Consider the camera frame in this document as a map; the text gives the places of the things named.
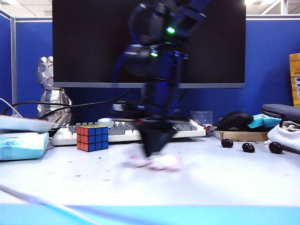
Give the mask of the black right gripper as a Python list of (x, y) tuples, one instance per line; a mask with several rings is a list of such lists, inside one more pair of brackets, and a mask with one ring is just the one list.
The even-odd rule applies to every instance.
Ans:
[[(176, 50), (127, 50), (123, 53), (126, 70), (145, 81), (139, 102), (118, 101), (112, 114), (119, 120), (158, 120), (173, 124), (188, 123), (176, 113), (182, 63), (188, 55)], [(154, 124), (138, 125), (146, 157), (158, 153), (177, 133), (174, 128), (160, 132)]]

